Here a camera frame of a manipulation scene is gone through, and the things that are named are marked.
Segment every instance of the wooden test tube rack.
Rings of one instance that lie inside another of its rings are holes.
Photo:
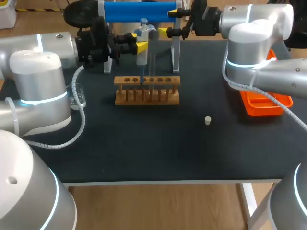
[[[144,89],[128,89],[131,86],[140,86],[140,77],[125,76],[115,77],[114,84],[118,85],[116,91],[115,105],[174,105],[179,104],[180,85],[179,76],[170,77],[144,77]],[[150,89],[159,85],[171,85],[171,89]]]

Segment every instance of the test tube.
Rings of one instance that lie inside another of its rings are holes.
[[[155,76],[155,52],[149,53],[149,79]],[[149,85],[149,89],[154,91],[154,85]]]

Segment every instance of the black tabletop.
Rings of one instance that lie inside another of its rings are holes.
[[[172,75],[170,43],[151,50],[156,76]],[[290,57],[283,44],[274,50],[278,59]],[[134,56],[123,55],[111,75],[85,71],[79,78],[87,102],[83,134],[64,149],[34,150],[67,183],[283,178],[307,158],[306,133],[288,115],[248,116],[240,94],[223,80],[224,51],[224,41],[181,43],[178,106],[114,105],[114,76],[139,74]],[[69,83],[72,72],[65,75]],[[5,82],[0,99],[7,96],[18,99],[12,81]],[[307,101],[293,101],[293,112],[306,119]],[[209,126],[205,116],[212,118]],[[79,127],[75,111],[66,128],[25,138],[60,144]]]

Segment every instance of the white container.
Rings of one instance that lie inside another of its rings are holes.
[[[16,0],[7,0],[4,6],[0,6],[0,29],[14,27],[17,17],[15,5]]]

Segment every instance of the small glass beaker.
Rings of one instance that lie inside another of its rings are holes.
[[[79,110],[77,102],[74,99],[73,94],[72,94],[71,85],[66,86],[66,90],[67,90],[67,95],[68,95],[68,98],[69,98],[69,105],[70,105],[71,109]],[[81,106],[82,106],[82,108],[85,108],[86,107],[86,100],[85,100],[83,86],[81,84],[77,83],[76,84],[76,90],[77,90],[77,94],[78,94],[78,98],[79,98],[79,101],[81,103]]]

